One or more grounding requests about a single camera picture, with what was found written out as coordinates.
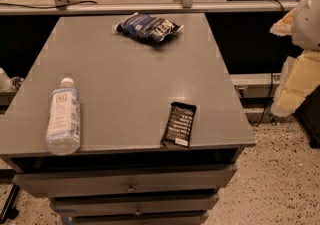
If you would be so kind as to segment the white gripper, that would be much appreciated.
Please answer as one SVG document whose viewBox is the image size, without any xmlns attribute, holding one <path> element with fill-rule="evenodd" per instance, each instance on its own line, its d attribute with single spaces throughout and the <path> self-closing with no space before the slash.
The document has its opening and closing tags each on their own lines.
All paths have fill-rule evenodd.
<svg viewBox="0 0 320 225">
<path fill-rule="evenodd" d="M 297 58 L 287 57 L 273 97 L 271 113 L 286 117 L 320 85 L 320 0 L 300 0 L 270 32 L 280 37 L 291 35 L 292 42 L 305 49 Z"/>
</svg>

